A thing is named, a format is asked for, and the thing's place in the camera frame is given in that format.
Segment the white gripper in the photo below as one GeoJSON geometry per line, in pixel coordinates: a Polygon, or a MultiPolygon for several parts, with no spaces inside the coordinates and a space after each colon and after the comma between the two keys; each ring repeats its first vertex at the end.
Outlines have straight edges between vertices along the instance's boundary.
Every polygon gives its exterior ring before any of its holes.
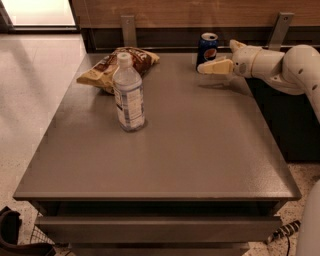
{"type": "Polygon", "coordinates": [[[252,68],[257,55],[262,50],[257,46],[246,46],[246,44],[231,39],[229,47],[232,51],[230,59],[213,60],[200,64],[197,71],[201,74],[225,75],[234,73],[244,78],[252,77],[252,68]]]}

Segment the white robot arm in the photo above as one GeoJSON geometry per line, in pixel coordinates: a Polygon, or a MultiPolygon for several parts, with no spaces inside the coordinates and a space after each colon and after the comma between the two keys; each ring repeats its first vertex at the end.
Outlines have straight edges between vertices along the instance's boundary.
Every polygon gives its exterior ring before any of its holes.
{"type": "MultiPolygon", "coordinates": [[[[305,94],[320,121],[320,54],[312,46],[296,45],[286,53],[246,45],[232,39],[232,57],[225,56],[197,66],[201,74],[258,78],[272,88],[290,94],[305,94]]],[[[320,181],[305,202],[295,256],[320,254],[320,181]]]]}

